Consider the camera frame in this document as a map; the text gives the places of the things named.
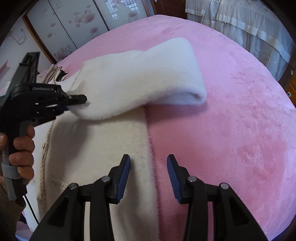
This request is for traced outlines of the person's left hand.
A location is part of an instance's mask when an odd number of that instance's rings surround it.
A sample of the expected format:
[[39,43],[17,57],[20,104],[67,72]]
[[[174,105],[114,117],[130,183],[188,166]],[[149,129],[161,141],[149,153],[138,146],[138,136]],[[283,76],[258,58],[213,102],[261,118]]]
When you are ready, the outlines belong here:
[[17,167],[17,171],[26,185],[34,178],[34,158],[32,155],[35,149],[34,136],[34,127],[28,126],[25,136],[14,139],[13,145],[17,152],[9,156],[10,164]]

